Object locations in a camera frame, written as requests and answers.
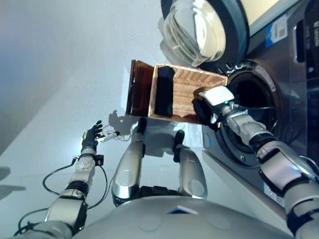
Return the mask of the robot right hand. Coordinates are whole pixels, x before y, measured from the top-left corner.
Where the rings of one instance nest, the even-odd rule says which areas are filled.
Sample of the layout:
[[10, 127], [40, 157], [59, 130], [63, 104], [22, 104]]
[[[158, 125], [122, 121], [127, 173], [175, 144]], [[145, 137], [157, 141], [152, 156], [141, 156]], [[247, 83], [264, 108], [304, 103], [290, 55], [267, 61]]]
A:
[[222, 109], [234, 100], [233, 93], [226, 86], [215, 87], [199, 93], [202, 116], [209, 124], [215, 124], [222, 117]]

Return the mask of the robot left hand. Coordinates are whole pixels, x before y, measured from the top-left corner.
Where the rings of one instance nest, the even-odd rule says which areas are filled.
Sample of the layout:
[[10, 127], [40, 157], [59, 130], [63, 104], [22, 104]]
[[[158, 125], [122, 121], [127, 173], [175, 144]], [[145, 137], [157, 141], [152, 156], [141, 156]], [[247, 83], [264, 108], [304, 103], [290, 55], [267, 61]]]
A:
[[81, 142], [81, 151], [86, 149], [97, 150], [97, 145], [102, 142], [106, 142], [110, 139], [114, 139], [119, 136], [118, 131], [112, 131], [110, 133], [103, 133], [103, 124], [101, 120], [98, 120], [95, 124], [92, 125], [90, 129], [87, 129], [83, 132], [82, 142]]

